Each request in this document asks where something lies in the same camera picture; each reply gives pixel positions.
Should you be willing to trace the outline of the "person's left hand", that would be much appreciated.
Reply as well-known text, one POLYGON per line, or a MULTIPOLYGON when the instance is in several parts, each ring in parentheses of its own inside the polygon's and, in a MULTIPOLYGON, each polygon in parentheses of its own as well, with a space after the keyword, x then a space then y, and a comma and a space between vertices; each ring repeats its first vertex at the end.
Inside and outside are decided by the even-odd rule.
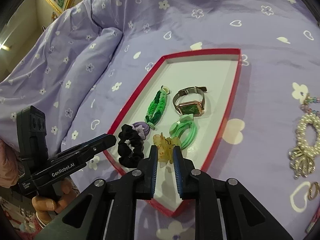
MULTIPOLYGON (((9 189, 16 185, 19 179, 18 161, 16 154, 3 140, 1 140, 1 187, 9 189)), ((66 178, 60 182, 62 197, 58 202, 45 197, 36 196, 32 199, 32 205, 35 208, 36 214, 44 225, 48 224, 52 218, 49 211, 56 213, 62 212, 68 204, 70 204, 77 196, 73 189, 72 182, 66 178)))

